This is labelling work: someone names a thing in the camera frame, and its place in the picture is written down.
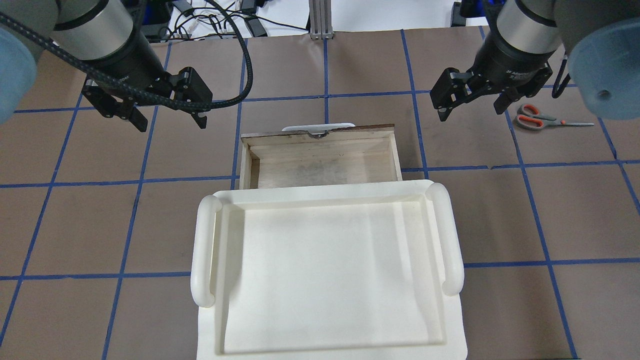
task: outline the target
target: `blue tape grid line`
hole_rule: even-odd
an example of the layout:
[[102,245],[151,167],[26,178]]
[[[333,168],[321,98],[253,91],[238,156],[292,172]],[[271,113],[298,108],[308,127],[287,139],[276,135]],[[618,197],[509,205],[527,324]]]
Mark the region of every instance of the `blue tape grid line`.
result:
[[51,190],[53,190],[52,184],[56,182],[56,176],[58,175],[58,170],[60,169],[60,164],[62,163],[62,157],[65,154],[65,149],[67,148],[67,144],[69,141],[69,136],[71,135],[71,129],[74,126],[74,122],[76,121],[76,115],[78,113],[78,107],[80,107],[80,102],[82,101],[82,95],[78,96],[78,100],[76,101],[76,107],[74,108],[73,115],[71,116],[71,120],[69,121],[69,127],[67,128],[67,133],[65,135],[65,140],[62,143],[62,148],[60,149],[60,154],[58,155],[58,161],[56,162],[56,167],[53,170],[53,174],[51,175],[51,181],[49,182],[49,186],[47,189],[47,195],[44,198],[42,203],[42,208],[40,209],[40,214],[38,215],[38,221],[36,222],[35,229],[33,230],[33,235],[31,236],[31,242],[29,243],[29,248],[27,250],[27,254],[24,258],[24,262],[22,263],[22,270],[20,271],[20,277],[18,278],[18,282],[15,285],[15,290],[13,291],[13,296],[11,297],[11,302],[9,303],[9,309],[7,310],[6,317],[4,318],[4,323],[2,326],[2,331],[0,332],[0,346],[2,346],[2,342],[4,341],[4,335],[6,334],[7,326],[9,326],[9,320],[11,320],[11,315],[13,313],[13,308],[15,307],[15,302],[18,299],[18,293],[20,292],[20,287],[22,286],[22,279],[24,278],[27,272],[27,266],[29,265],[29,260],[31,259],[31,253],[33,252],[33,247],[35,246],[36,239],[38,238],[38,232],[40,231],[40,225],[42,224],[42,218],[44,217],[44,212],[47,209],[47,204],[49,203],[49,197],[51,196]]
[[604,136],[607,139],[607,143],[609,144],[609,148],[611,149],[611,154],[613,154],[613,158],[615,159],[613,163],[617,164],[620,167],[620,171],[622,172],[622,178],[624,178],[625,183],[627,184],[629,194],[631,194],[631,199],[634,201],[634,205],[636,205],[636,211],[638,212],[638,215],[640,215],[640,202],[638,201],[638,196],[634,191],[633,185],[631,185],[631,180],[629,180],[629,176],[627,175],[627,171],[625,170],[625,167],[623,165],[624,163],[626,163],[626,161],[618,160],[618,152],[616,151],[616,147],[613,145],[613,141],[611,141],[611,136],[609,136],[609,131],[607,130],[607,126],[604,124],[604,121],[602,121],[600,117],[598,117],[598,123],[600,123],[602,132],[604,133]]
[[[551,260],[552,265],[593,265],[593,264],[629,264],[640,263],[640,258],[603,258],[603,259],[567,259]],[[505,268],[520,266],[546,266],[545,260],[537,261],[496,261],[488,263],[465,263],[465,268]],[[53,274],[53,275],[20,275],[0,276],[0,281],[60,280],[60,279],[139,279],[147,277],[187,277],[191,272],[134,272],[109,274]]]
[[329,48],[326,38],[322,40],[324,64],[324,123],[329,124]]
[[[247,39],[244,40],[244,43],[246,44],[247,48],[249,47],[249,41]],[[242,68],[240,70],[240,91],[242,92],[243,88],[244,88],[244,72],[246,69],[246,60],[244,59],[244,56],[242,58]],[[242,102],[240,102],[238,104],[238,111],[237,111],[237,115],[236,115],[236,142],[234,144],[234,162],[233,162],[233,169],[231,170],[231,184],[229,185],[229,189],[231,190],[235,190],[236,189],[236,179],[238,178],[238,174],[237,174],[237,164],[238,164],[238,152],[240,151],[240,125],[241,125],[241,118],[242,118]]]
[[[428,94],[430,90],[416,90],[416,94]],[[278,96],[278,97],[248,97],[244,102],[256,102],[256,101],[281,101],[281,100],[305,100],[305,99],[322,99],[332,97],[364,97],[364,96],[387,96],[387,95],[408,95],[412,92],[407,91],[388,91],[388,92],[361,92],[352,94],[318,94],[318,95],[300,95],[300,96]],[[94,110],[93,106],[82,106],[76,108],[47,108],[47,109],[28,109],[28,110],[15,110],[13,113],[50,113],[56,111],[84,111]]]
[[[166,70],[169,64],[169,57],[171,56],[172,45],[169,44],[166,50],[166,56],[164,58],[164,69]],[[131,244],[131,236],[133,234],[133,225],[136,221],[136,214],[138,212],[138,204],[140,203],[140,195],[142,194],[142,186],[144,185],[145,171],[147,169],[147,160],[149,157],[149,150],[151,149],[151,140],[153,139],[154,129],[156,128],[156,118],[158,114],[158,106],[154,107],[154,114],[151,118],[151,125],[149,125],[149,135],[147,136],[147,145],[145,147],[145,155],[142,159],[142,166],[140,167],[140,178],[138,179],[138,189],[136,191],[136,199],[133,202],[131,209],[131,219],[129,220],[129,229],[127,230],[127,239],[125,241],[124,250],[122,251],[122,261],[120,262],[120,271],[118,273],[118,283],[116,285],[116,291],[113,296],[113,305],[111,306],[111,315],[109,316],[109,325],[107,326],[107,334],[104,339],[104,347],[102,349],[102,360],[106,360],[107,352],[109,350],[109,342],[111,341],[111,333],[113,332],[113,323],[116,317],[116,310],[118,308],[118,301],[120,300],[120,290],[122,289],[122,279],[124,278],[124,270],[127,266],[127,257],[129,255],[129,246]]]
[[[607,161],[578,161],[574,163],[526,163],[525,168],[536,167],[582,167],[582,166],[597,166],[597,165],[618,165],[621,164],[640,164],[640,160],[607,160]],[[518,164],[496,165],[489,167],[487,165],[461,165],[454,167],[427,167],[427,171],[455,171],[455,170],[494,170],[494,169],[506,169],[506,168],[520,168]],[[402,168],[402,172],[422,172],[424,168]],[[142,182],[147,183],[170,183],[176,181],[212,181],[212,180],[236,180],[239,179],[239,175],[224,175],[224,176],[193,176],[193,177],[165,177],[156,179],[143,179]],[[61,186],[111,186],[111,185],[129,185],[137,184],[139,180],[119,180],[119,181],[86,181],[86,182],[72,182],[72,183],[32,183],[32,184],[0,184],[0,189],[3,188],[47,188],[61,187]]]
[[[132,272],[124,274],[54,274],[54,275],[25,275],[22,280],[60,280],[60,279],[133,279],[144,277],[184,277],[190,276],[190,271],[181,272]],[[0,276],[0,281],[19,280],[20,276]]]
[[403,29],[400,30],[400,37],[402,38],[404,58],[406,60],[406,69],[409,72],[409,84],[411,85],[411,98],[413,101],[413,116],[415,117],[415,129],[418,134],[418,145],[420,146],[420,157],[422,158],[422,171],[424,171],[424,178],[429,179],[427,157],[424,153],[424,144],[422,143],[422,127],[420,126],[420,114],[418,111],[418,100],[416,97],[415,82],[413,81],[413,70],[411,69],[411,59],[409,57],[409,48],[406,45],[406,37],[404,35]]
[[547,265],[547,269],[549,271],[549,277],[551,279],[551,285],[554,289],[554,294],[556,296],[556,303],[558,306],[558,311],[560,312],[560,319],[562,321],[562,325],[564,327],[564,335],[566,336],[567,343],[569,345],[569,350],[574,359],[578,358],[578,355],[575,350],[575,345],[573,344],[573,338],[571,335],[571,330],[569,329],[569,323],[566,319],[566,314],[564,312],[564,306],[562,302],[562,297],[560,295],[560,289],[558,288],[556,273],[554,272],[553,263],[551,262],[551,257],[549,255],[549,249],[547,247],[547,241],[545,239],[545,234],[542,230],[542,224],[540,222],[540,216],[538,214],[538,209],[536,207],[536,201],[533,197],[533,191],[531,190],[531,184],[529,183],[529,177],[527,176],[527,169],[524,166],[524,161],[522,161],[522,154],[520,153],[520,146],[518,145],[518,139],[516,137],[515,130],[513,128],[513,123],[511,123],[511,117],[509,116],[509,111],[504,112],[505,119],[507,121],[507,125],[509,126],[509,131],[511,132],[511,137],[513,138],[513,144],[516,149],[516,155],[518,156],[518,162],[520,164],[520,171],[522,172],[522,178],[524,180],[525,187],[527,188],[527,195],[529,196],[529,202],[531,203],[531,211],[533,212],[533,217],[536,222],[536,227],[538,229],[538,236],[540,237],[540,244],[542,246],[542,252],[545,255],[545,262]]
[[465,268],[504,268],[516,266],[592,265],[640,263],[640,258],[569,259],[551,261],[498,261],[494,263],[465,263]]

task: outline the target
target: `drawer handle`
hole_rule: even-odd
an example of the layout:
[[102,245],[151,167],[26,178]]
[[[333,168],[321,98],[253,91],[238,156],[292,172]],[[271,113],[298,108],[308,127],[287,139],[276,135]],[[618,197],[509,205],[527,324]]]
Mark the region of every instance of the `drawer handle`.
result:
[[465,282],[465,269],[460,252],[460,242],[456,222],[453,219],[451,198],[443,184],[433,183],[426,191],[427,199],[433,202],[440,246],[444,260],[445,281],[442,291],[445,295],[456,296],[462,291]]
[[329,130],[333,129],[342,129],[343,127],[354,127],[355,125],[350,122],[341,122],[339,124],[316,124],[316,125],[295,125],[295,126],[287,126],[282,131],[307,131],[309,136],[311,135],[322,135],[319,138],[313,137],[314,139],[320,139],[329,134]]
[[211,270],[216,214],[221,209],[222,202],[213,195],[204,197],[198,206],[191,265],[191,296],[200,307],[212,307],[216,303],[214,290],[211,288]]

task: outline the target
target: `tray handle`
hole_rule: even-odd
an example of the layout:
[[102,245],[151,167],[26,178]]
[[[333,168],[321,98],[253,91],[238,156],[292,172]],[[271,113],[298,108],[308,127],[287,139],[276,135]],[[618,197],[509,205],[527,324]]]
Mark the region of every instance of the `tray handle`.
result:
[[216,297],[211,289],[211,268],[216,213],[221,209],[222,202],[213,195],[204,197],[198,206],[193,262],[191,264],[191,296],[200,307],[211,307],[216,302]]
[[435,210],[440,246],[444,259],[445,281],[442,283],[442,291],[445,295],[456,296],[462,290],[465,282],[465,269],[460,252],[460,242],[456,222],[453,219],[451,198],[443,184],[433,183],[426,191],[427,199],[433,202]]

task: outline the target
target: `wooden drawer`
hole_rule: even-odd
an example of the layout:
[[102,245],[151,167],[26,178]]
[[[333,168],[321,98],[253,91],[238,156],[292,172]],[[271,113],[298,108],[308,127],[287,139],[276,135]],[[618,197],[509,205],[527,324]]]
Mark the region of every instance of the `wooden drawer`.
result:
[[392,124],[242,135],[240,189],[400,181]]

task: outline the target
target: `blue tape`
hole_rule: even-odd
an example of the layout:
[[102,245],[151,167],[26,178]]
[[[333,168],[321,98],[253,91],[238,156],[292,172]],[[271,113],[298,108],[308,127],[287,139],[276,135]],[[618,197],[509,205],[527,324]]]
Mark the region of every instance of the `blue tape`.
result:
[[176,181],[207,181],[207,180],[231,180],[237,176],[225,175],[225,176],[194,176],[194,177],[167,177],[160,179],[144,179],[143,183],[173,183]]
[[[166,56],[164,57],[164,69],[166,70],[169,64],[169,57],[171,56],[172,44],[166,50]],[[125,241],[124,250],[122,252],[122,261],[120,262],[120,273],[124,274],[125,267],[127,265],[127,258],[129,256],[129,246],[131,245],[131,235],[133,234],[133,225],[136,221],[136,214],[138,212],[138,204],[140,202],[140,195],[142,193],[142,186],[144,184],[145,171],[147,169],[147,160],[149,157],[149,150],[151,149],[151,141],[154,135],[154,129],[156,128],[156,118],[158,114],[158,106],[154,108],[154,115],[151,119],[151,125],[149,125],[149,135],[147,136],[147,145],[145,147],[145,155],[142,159],[142,166],[140,167],[140,178],[138,179],[138,189],[136,191],[136,199],[133,202],[131,209],[131,219],[129,220],[129,229],[127,230],[127,239]],[[120,300],[120,289],[122,288],[122,276],[118,278],[118,284],[116,285],[116,291],[113,296],[113,305],[111,306],[111,314],[109,316],[109,325],[107,326],[107,334],[104,339],[104,347],[102,348],[102,360],[106,360],[107,352],[109,350],[109,342],[111,341],[111,333],[113,331],[113,322],[116,316],[116,310],[118,308],[118,301]]]
[[93,106],[83,106],[78,108],[52,108],[52,109],[28,109],[28,110],[15,110],[14,114],[23,113],[50,113],[55,111],[75,111],[75,110],[94,110]]
[[520,165],[518,164],[495,165],[491,167],[491,170],[499,169],[499,168],[520,168]]
[[625,264],[625,263],[640,263],[640,258],[552,260],[551,263],[553,265]]
[[280,97],[252,97],[243,100],[244,102],[256,102],[256,101],[281,101],[281,100],[306,100],[306,99],[321,99],[324,95],[300,95],[300,96],[280,96]]
[[424,153],[424,144],[422,143],[422,127],[420,126],[418,100],[415,96],[415,83],[413,81],[413,70],[411,68],[411,58],[409,57],[409,48],[406,45],[406,37],[404,36],[403,29],[400,30],[400,37],[402,38],[402,46],[404,48],[404,58],[406,60],[406,69],[409,72],[409,84],[411,85],[411,98],[413,101],[413,116],[415,117],[415,129],[418,134],[418,145],[420,146],[420,157],[422,158],[422,169],[424,171],[424,178],[429,179],[427,157]]
[[620,171],[622,171],[622,178],[624,178],[625,183],[627,184],[627,189],[631,194],[631,199],[634,201],[634,205],[636,205],[636,211],[638,212],[638,215],[640,215],[640,201],[638,201],[638,196],[636,194],[636,191],[634,190],[634,187],[631,184],[631,180],[627,175],[627,171],[625,170],[625,167],[621,163],[618,164],[618,166],[620,167]]
[[409,95],[411,91],[387,91],[387,92],[358,92],[353,94],[328,94],[328,97],[365,97],[365,96],[387,96],[387,95]]
[[594,165],[616,165],[618,164],[615,160],[607,160],[607,161],[576,161],[575,163],[531,163],[524,164],[527,168],[536,168],[536,167],[584,167],[584,166],[594,166]]
[[110,186],[110,185],[128,185],[128,184],[137,184],[138,180],[121,180],[121,181],[85,181],[85,182],[76,182],[76,183],[54,183],[51,186],[57,187],[65,187],[65,186]]
[[429,167],[429,171],[450,171],[450,170],[489,170],[486,165],[460,166],[460,167]]
[[546,266],[546,261],[498,261],[494,263],[465,263],[465,268],[507,268],[516,266]]
[[324,123],[329,124],[329,55],[326,38],[323,39],[324,63]]
[[80,107],[80,102],[82,101],[82,94],[78,96],[76,101],[76,107],[74,108],[74,113],[71,115],[71,120],[69,121],[69,127],[67,128],[67,133],[65,134],[65,139],[62,143],[62,148],[60,149],[60,154],[58,155],[58,160],[56,162],[56,166],[53,170],[53,174],[51,175],[51,182],[49,183],[49,188],[47,189],[47,195],[44,198],[42,203],[42,208],[40,209],[40,214],[38,215],[38,220],[36,221],[35,229],[33,230],[33,235],[31,236],[31,241],[29,243],[29,248],[27,249],[27,254],[24,258],[24,262],[22,263],[22,270],[20,271],[20,279],[16,284],[15,290],[13,292],[13,296],[11,298],[11,302],[9,304],[9,309],[7,310],[6,317],[4,318],[4,324],[2,326],[2,331],[0,332],[0,346],[2,346],[2,342],[4,341],[4,335],[6,334],[6,328],[9,326],[9,320],[11,320],[11,315],[13,313],[13,308],[15,307],[15,302],[18,299],[18,293],[20,292],[20,287],[22,286],[22,277],[27,272],[27,266],[29,265],[29,260],[31,260],[31,253],[33,253],[33,248],[36,244],[36,239],[38,238],[38,233],[40,232],[40,226],[42,225],[42,218],[44,217],[44,212],[47,209],[47,204],[49,203],[49,198],[51,197],[51,190],[53,190],[53,183],[56,182],[56,176],[58,175],[58,170],[60,169],[60,164],[62,164],[62,157],[65,155],[65,150],[67,149],[67,144],[69,143],[69,137],[71,136],[71,129],[74,126],[74,122],[76,121],[76,115],[78,113],[78,107]]
[[533,218],[536,222],[536,228],[538,229],[538,236],[540,237],[540,245],[542,246],[542,252],[545,255],[545,261],[547,263],[547,269],[549,271],[549,278],[551,280],[551,285],[554,289],[554,295],[556,296],[556,303],[558,306],[558,311],[560,312],[560,319],[562,321],[562,325],[564,328],[564,335],[566,336],[567,344],[569,345],[569,350],[571,351],[571,355],[574,359],[576,359],[578,358],[578,356],[575,351],[575,345],[573,344],[573,337],[571,335],[571,330],[569,329],[569,322],[566,318],[566,314],[564,313],[564,305],[562,302],[562,297],[560,295],[560,289],[558,288],[558,284],[556,281],[556,273],[554,272],[554,267],[553,267],[553,264],[551,263],[551,257],[549,255],[547,241],[545,239],[545,234],[542,231],[542,224],[540,222],[540,216],[538,214],[536,201],[533,198],[533,191],[531,190],[531,184],[529,183],[529,176],[527,175],[527,169],[525,168],[524,161],[522,160],[522,153],[520,152],[520,146],[518,145],[518,138],[516,137],[515,130],[513,129],[511,116],[509,116],[509,110],[506,110],[504,112],[504,116],[505,116],[505,119],[507,120],[507,125],[509,126],[509,131],[511,132],[511,137],[513,139],[513,144],[516,148],[518,163],[520,164],[520,170],[522,171],[522,178],[524,179],[524,185],[527,189],[529,202],[531,203],[531,211],[533,212]]
[[[243,58],[242,60],[242,68],[240,70],[240,91],[242,91],[242,89],[244,88],[244,71],[246,68],[246,61]],[[235,190],[236,189],[236,175],[237,175],[237,162],[238,162],[238,151],[239,151],[239,147],[240,147],[240,124],[241,124],[241,119],[242,119],[242,103],[240,102],[238,104],[238,111],[237,111],[237,115],[236,115],[236,142],[234,144],[234,161],[233,161],[233,169],[231,171],[231,174],[233,176],[233,178],[231,179],[231,184],[229,185],[229,189],[231,190]]]
[[607,127],[604,125],[604,121],[602,118],[598,117],[598,123],[600,124],[600,128],[604,133],[604,137],[607,139],[607,143],[609,144],[609,148],[611,149],[611,153],[613,154],[614,159],[618,159],[618,152],[616,151],[616,147],[613,146],[613,141],[611,141],[611,136],[609,136],[609,132],[607,131]]
[[12,188],[46,188],[50,186],[50,183],[35,183],[35,184],[0,184],[0,189],[12,189]]
[[180,272],[134,272],[128,274],[122,274],[122,277],[125,279],[128,278],[144,278],[144,277],[184,277],[191,276],[190,271],[180,271]]

